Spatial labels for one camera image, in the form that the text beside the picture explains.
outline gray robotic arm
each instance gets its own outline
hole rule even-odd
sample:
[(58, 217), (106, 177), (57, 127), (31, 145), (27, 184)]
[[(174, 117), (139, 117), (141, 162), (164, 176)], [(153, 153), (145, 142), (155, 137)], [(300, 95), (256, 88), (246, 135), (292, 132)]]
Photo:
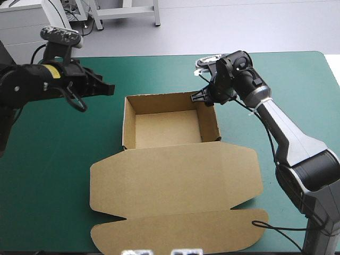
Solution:
[(209, 84), (192, 95), (207, 105), (241, 98), (275, 138), (276, 178), (308, 218), (306, 255), (334, 255), (340, 233), (340, 163), (322, 141), (304, 134), (274, 103), (271, 89), (254, 70), (248, 53), (216, 55), (196, 62), (196, 74), (210, 72)]

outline box lid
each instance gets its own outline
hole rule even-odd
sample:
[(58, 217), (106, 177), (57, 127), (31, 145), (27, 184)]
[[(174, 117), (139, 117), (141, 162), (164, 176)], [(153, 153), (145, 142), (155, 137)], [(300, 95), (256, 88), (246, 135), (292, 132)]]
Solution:
[(224, 142), (131, 149), (91, 167), (91, 208), (128, 219), (228, 210), (262, 191), (256, 152)]

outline white cabinet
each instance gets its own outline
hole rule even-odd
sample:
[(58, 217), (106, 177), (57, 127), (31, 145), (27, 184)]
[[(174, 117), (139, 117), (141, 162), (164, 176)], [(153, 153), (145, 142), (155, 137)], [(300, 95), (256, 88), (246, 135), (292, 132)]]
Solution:
[(11, 2), (0, 5), (0, 40), (17, 64), (28, 64), (34, 50), (45, 43), (40, 37), (44, 26), (71, 28), (59, 0), (20, 0), (9, 7)]

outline yellow label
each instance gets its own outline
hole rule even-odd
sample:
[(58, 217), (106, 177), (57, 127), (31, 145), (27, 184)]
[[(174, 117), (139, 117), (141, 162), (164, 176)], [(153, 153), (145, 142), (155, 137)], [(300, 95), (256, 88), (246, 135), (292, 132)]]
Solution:
[(44, 67), (46, 67), (49, 72), (51, 73), (53, 79), (60, 79), (60, 73), (58, 72), (57, 68), (55, 68), (52, 65), (43, 65)]

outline cardboard box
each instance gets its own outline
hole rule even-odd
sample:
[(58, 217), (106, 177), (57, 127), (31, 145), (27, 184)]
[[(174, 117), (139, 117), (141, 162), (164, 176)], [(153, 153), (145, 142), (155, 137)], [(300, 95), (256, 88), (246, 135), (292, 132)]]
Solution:
[(193, 92), (126, 97), (124, 148), (219, 141), (215, 109), (193, 103), (191, 94)]
[(96, 225), (91, 237), (103, 254), (122, 250), (245, 249), (264, 229), (264, 210), (232, 210), (262, 193), (254, 150), (220, 142), (215, 110), (191, 92), (125, 99), (125, 151), (91, 167), (90, 206), (125, 217)]

